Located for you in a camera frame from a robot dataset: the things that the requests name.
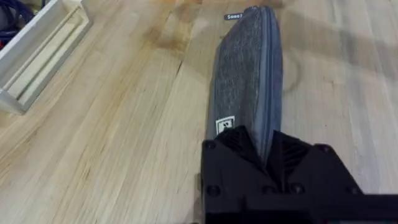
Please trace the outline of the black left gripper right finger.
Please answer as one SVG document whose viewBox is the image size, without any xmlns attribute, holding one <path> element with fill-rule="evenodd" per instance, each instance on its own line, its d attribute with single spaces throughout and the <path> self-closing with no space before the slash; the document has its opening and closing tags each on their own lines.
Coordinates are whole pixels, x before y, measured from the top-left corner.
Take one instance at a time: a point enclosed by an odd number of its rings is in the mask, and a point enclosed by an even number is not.
<svg viewBox="0 0 398 224">
<path fill-rule="evenodd" d="M 274 131 L 266 168 L 284 194 L 362 195 L 335 150 Z"/>
</svg>

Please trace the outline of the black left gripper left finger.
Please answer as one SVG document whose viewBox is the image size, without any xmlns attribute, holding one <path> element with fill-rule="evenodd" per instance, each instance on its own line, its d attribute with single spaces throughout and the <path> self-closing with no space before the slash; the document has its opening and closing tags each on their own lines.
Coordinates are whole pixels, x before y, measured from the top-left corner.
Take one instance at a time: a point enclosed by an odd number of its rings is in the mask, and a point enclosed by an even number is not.
<svg viewBox="0 0 398 224">
<path fill-rule="evenodd" d="M 245 126 L 225 129 L 201 144 L 201 192 L 206 215 L 251 212 L 267 184 L 266 171 Z"/>
</svg>

